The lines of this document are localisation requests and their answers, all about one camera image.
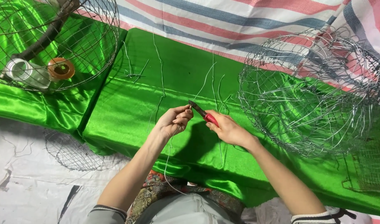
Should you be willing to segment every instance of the right hand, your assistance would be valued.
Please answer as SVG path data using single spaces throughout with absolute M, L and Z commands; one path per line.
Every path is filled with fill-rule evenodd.
M 207 127 L 216 132 L 217 136 L 227 144 L 247 148 L 252 142 L 259 142 L 257 137 L 239 126 L 229 115 L 220 114 L 214 110 L 206 110 L 205 112 L 211 114 L 219 124 L 217 127 L 214 123 L 208 122 Z

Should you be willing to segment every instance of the forearm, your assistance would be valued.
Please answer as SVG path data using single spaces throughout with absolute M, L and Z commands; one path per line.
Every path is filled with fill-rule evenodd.
M 127 211 L 167 141 L 152 131 L 133 159 L 107 184 L 98 205 Z
M 284 201 L 292 215 L 326 212 L 317 196 L 287 167 L 267 151 L 259 141 L 246 147 L 259 164 L 274 190 Z

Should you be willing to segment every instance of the hand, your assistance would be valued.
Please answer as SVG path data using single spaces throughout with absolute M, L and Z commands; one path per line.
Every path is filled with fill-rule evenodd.
M 187 123 L 193 118 L 190 105 L 168 109 L 155 125 L 154 129 L 163 137 L 170 138 L 186 129 Z
M 208 122 L 207 127 L 216 132 L 219 138 L 227 144 L 247 148 L 252 142 L 259 142 L 257 137 L 239 126 L 229 115 L 223 115 L 214 110 L 206 110 L 205 112 L 211 114 L 219 124 L 218 128 L 214 123 Z

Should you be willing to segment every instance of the green satin cloth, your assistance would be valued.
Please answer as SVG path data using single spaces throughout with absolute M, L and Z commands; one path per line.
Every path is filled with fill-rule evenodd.
M 31 26 L 38 26 L 53 18 L 55 13 L 55 9 L 50 5 L 34 0 L 0 1 L 0 4 L 3 5 L 0 8 L 0 23 L 3 28 L 0 28 L 0 34 L 22 31 Z M 28 6 L 33 5 L 36 5 L 36 7 L 28 8 Z M 72 82 L 79 79 L 82 80 L 85 76 L 94 74 L 93 66 L 84 64 L 83 60 L 91 61 L 99 70 L 108 59 L 104 49 L 111 49 L 111 53 L 113 53 L 113 46 L 115 46 L 115 43 L 111 41 L 113 32 L 104 33 L 106 30 L 101 30 L 100 27 L 102 27 L 101 22 L 72 14 L 54 42 L 55 44 L 50 44 L 31 62 L 38 65 L 46 65 L 51 59 L 48 55 L 70 58 L 72 57 L 72 53 L 67 51 L 67 47 L 70 47 L 75 52 L 79 52 L 82 48 L 86 48 L 89 44 L 92 44 L 89 40 L 100 40 L 88 51 L 88 55 L 82 54 L 81 58 L 76 57 L 70 60 L 76 69 L 75 75 L 71 79 Z M 123 40 L 126 31 L 121 29 L 120 32 L 120 38 Z M 83 38 L 86 35 L 90 35 L 91 38 L 89 40 Z M 2 61 L 0 62 L 0 69 L 3 69 L 11 56 L 8 55 L 6 57 L 5 52 L 9 52 L 10 54 L 19 53 L 36 41 L 35 36 L 40 36 L 38 29 L 11 35 L 0 35 L 0 60 Z M 98 96 L 95 93 L 100 91 L 110 67 L 105 69 L 95 79 L 77 88 L 53 94 L 29 92 L 0 84 L 0 116 L 56 129 L 64 133 L 73 134 L 77 139 L 81 139 L 80 134 Z
M 380 193 L 354 192 L 342 187 L 342 181 L 348 176 L 355 178 L 355 172 L 347 168 L 354 166 L 350 158 L 345 164 L 343 159 L 306 159 L 289 154 L 255 130 L 236 99 L 239 89 L 237 77 L 242 63 L 212 56 L 201 49 L 155 35 L 155 44 L 163 63 L 166 94 L 155 113 L 163 90 L 161 65 L 153 35 L 131 29 L 125 43 L 131 67 L 125 48 L 121 48 L 83 132 L 84 140 L 98 148 L 96 153 L 105 155 L 108 150 L 115 150 L 133 157 L 146 140 L 147 129 L 150 132 L 167 109 L 186 105 L 188 99 L 194 99 L 204 84 L 213 60 L 216 62 L 215 68 L 210 71 L 204 88 L 195 100 L 201 108 L 216 110 L 216 97 L 218 109 L 225 112 L 219 98 L 222 99 L 228 107 L 226 114 L 229 112 L 234 120 L 255 134 L 325 205 L 380 215 Z M 148 59 L 143 72 L 145 77 L 135 84 L 133 82 L 137 77 L 125 77 L 130 72 L 139 74 Z M 283 80 L 295 81 L 285 75 Z M 205 121 L 197 113 L 186 131 L 174 136 L 167 144 L 153 170 L 163 173 L 168 155 L 167 175 L 184 177 L 190 182 L 226 192 L 247 206 L 258 206 L 277 196 L 252 155 L 222 141 L 219 144 L 217 135 L 205 126 Z

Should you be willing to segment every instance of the left hand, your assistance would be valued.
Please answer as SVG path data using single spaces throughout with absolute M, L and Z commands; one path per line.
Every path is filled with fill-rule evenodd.
M 164 137 L 170 138 L 184 131 L 188 121 L 193 116 L 190 105 L 171 108 L 160 117 L 154 129 L 158 130 Z

